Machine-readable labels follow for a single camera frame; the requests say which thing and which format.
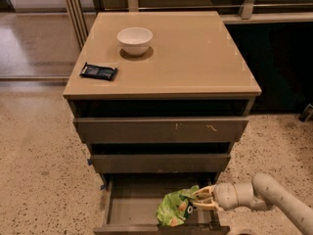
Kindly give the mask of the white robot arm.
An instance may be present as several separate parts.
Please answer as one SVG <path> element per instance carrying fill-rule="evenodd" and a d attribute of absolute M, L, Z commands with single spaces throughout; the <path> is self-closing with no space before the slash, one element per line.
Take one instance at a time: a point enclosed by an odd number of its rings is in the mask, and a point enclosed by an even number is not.
<path fill-rule="evenodd" d="M 205 186 L 194 196 L 193 205 L 209 211 L 230 211 L 238 207 L 270 211 L 277 207 L 302 235 L 313 235 L 313 210 L 265 173 L 256 173 L 246 183 Z"/>

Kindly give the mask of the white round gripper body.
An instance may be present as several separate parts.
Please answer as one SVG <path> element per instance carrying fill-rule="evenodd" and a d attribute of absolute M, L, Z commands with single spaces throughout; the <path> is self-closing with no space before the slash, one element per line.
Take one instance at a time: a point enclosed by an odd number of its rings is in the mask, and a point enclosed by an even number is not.
<path fill-rule="evenodd" d="M 213 190 L 215 202 L 225 211 L 239 206 L 236 188 L 231 183 L 216 184 Z"/>

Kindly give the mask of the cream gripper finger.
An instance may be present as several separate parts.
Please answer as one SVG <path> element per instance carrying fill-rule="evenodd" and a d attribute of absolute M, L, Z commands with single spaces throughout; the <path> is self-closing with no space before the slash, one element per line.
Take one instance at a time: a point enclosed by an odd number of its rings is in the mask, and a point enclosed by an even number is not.
<path fill-rule="evenodd" d="M 213 201 L 212 199 L 193 201 L 193 205 L 196 208 L 199 208 L 202 210 L 215 211 L 215 212 L 222 211 L 222 208 L 218 205 L 218 203 Z"/>
<path fill-rule="evenodd" d="M 195 191 L 193 195 L 196 196 L 200 200 L 212 199 L 214 188 L 215 188 L 214 185 L 205 186 Z"/>

